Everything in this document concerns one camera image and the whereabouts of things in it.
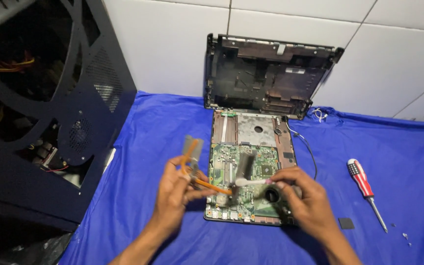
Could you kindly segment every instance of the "label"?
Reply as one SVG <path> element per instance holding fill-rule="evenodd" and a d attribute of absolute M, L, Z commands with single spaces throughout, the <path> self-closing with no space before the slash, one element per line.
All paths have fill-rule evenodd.
<path fill-rule="evenodd" d="M 288 68 L 286 68 L 286 73 L 303 74 L 303 73 L 305 73 L 305 69 L 288 67 Z"/>

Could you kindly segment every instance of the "blue tablecloth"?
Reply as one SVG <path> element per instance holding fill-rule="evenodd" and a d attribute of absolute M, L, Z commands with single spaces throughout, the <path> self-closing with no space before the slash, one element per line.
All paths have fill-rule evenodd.
<path fill-rule="evenodd" d="M 311 145 L 317 181 L 335 217 L 354 222 L 344 234 L 357 255 L 365 264 L 424 264 L 424 122 L 323 110 L 328 118 L 322 123 L 308 114 L 290 124 Z M 201 98 L 139 92 L 60 264 L 106 264 L 130 244 L 152 214 L 163 165 L 180 154 L 186 134 L 205 140 L 199 166 L 207 171 L 211 123 L 212 111 Z M 293 142 L 297 163 L 313 176 L 308 150 L 297 138 Z M 389 233 L 349 176 L 350 158 L 364 167 Z M 206 221 L 204 207 L 203 201 L 188 207 L 180 234 L 162 247 L 155 264 L 326 262 L 319 244 L 299 229 Z"/>

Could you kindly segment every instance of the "screwdriver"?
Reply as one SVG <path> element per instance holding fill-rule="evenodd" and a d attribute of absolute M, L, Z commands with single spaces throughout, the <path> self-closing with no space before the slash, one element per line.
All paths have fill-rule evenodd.
<path fill-rule="evenodd" d="M 375 215 L 377 215 L 377 219 L 379 219 L 379 222 L 381 222 L 384 231 L 387 232 L 387 226 L 384 224 L 381 214 L 379 214 L 379 211 L 374 204 L 374 193 L 371 190 L 371 186 L 369 186 L 368 177 L 366 176 L 366 173 L 364 173 L 361 164 L 358 160 L 350 159 L 348 160 L 347 166 L 351 177 L 354 178 L 358 184 L 358 187 L 362 192 L 362 196 L 371 204 Z"/>

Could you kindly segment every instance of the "laptop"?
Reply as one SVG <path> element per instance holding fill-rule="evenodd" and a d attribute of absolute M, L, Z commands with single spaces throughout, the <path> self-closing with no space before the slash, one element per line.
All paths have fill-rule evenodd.
<path fill-rule="evenodd" d="M 241 154 L 254 156 L 249 180 L 296 166 L 288 119 L 302 120 L 343 48 L 229 35 L 207 36 L 204 107 L 213 109 L 209 182 L 231 189 Z M 206 199 L 207 220 L 294 225 L 273 184 L 240 187 Z"/>

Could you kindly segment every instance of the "motherboard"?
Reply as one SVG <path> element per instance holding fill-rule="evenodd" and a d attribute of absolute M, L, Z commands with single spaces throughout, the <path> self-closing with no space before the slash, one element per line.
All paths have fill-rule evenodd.
<path fill-rule="evenodd" d="M 279 169 L 278 152 L 275 147 L 212 144 L 209 183 L 224 190 L 230 189 L 235 180 L 241 153 L 255 155 L 250 180 L 268 179 Z M 285 198 L 272 184 L 241 187 L 238 191 L 238 200 L 234 203 L 225 194 L 209 196 L 204 218 L 262 225 L 293 224 Z"/>

